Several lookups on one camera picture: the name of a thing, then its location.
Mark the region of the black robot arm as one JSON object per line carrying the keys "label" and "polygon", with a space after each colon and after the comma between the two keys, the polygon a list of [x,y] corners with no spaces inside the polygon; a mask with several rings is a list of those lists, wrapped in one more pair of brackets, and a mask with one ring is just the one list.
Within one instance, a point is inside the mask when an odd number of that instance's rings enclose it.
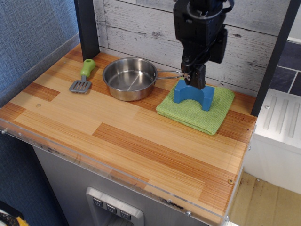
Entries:
{"label": "black robot arm", "polygon": [[234,7],[230,0],[179,0],[173,9],[176,39],[183,45],[182,76],[187,85],[203,89],[206,62],[220,64],[224,58],[228,31],[224,20]]}

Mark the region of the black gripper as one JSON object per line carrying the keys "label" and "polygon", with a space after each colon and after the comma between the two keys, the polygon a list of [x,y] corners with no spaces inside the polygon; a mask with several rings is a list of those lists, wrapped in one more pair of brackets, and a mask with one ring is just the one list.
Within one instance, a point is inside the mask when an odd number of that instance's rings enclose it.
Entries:
{"label": "black gripper", "polygon": [[227,30],[224,20],[227,8],[224,0],[179,0],[174,5],[174,29],[183,45],[182,76],[187,85],[203,89],[206,66],[221,63],[226,49]]}

